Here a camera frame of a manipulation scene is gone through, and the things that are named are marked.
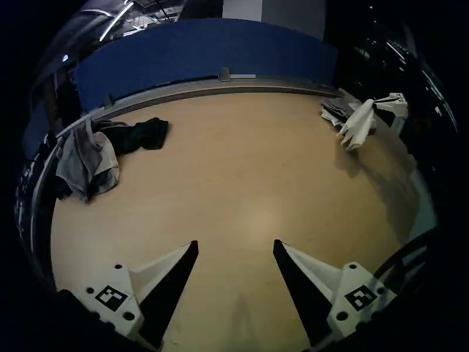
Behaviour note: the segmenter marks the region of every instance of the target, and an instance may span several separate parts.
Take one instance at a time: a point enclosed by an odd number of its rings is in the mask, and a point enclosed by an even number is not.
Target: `blue partition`
[[[337,50],[287,28],[240,19],[197,19],[147,29],[111,42],[76,70],[80,100],[91,110],[159,84],[218,75],[291,76],[330,84]]]

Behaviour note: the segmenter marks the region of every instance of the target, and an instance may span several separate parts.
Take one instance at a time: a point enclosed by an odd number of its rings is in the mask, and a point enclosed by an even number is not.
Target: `dark towel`
[[[122,122],[97,121],[93,132],[102,132],[111,141],[116,155],[131,153],[140,147],[161,149],[166,139],[169,123],[157,117],[128,126]]]

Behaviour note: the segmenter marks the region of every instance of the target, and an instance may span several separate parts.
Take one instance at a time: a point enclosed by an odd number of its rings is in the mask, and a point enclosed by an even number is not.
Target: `wooden table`
[[[78,288],[117,262],[138,266],[197,239],[200,254],[165,351],[307,348],[273,241],[374,271],[406,242],[418,204],[405,153],[392,146],[399,139],[380,123],[347,154],[319,101],[227,94],[117,118],[133,124],[157,116],[171,130],[163,149],[120,158],[120,183],[110,192],[90,204],[57,201],[58,288]]]

